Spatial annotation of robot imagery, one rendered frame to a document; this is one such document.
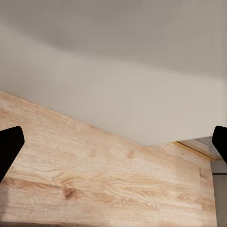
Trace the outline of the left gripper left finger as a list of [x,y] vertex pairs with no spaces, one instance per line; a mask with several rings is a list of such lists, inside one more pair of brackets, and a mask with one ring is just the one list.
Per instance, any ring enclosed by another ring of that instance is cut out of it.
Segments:
[[25,143],[20,126],[0,131],[0,183]]

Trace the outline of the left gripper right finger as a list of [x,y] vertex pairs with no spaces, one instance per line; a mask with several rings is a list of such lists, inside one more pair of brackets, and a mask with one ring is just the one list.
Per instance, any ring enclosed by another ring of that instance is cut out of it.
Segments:
[[227,164],[227,128],[216,126],[212,143]]

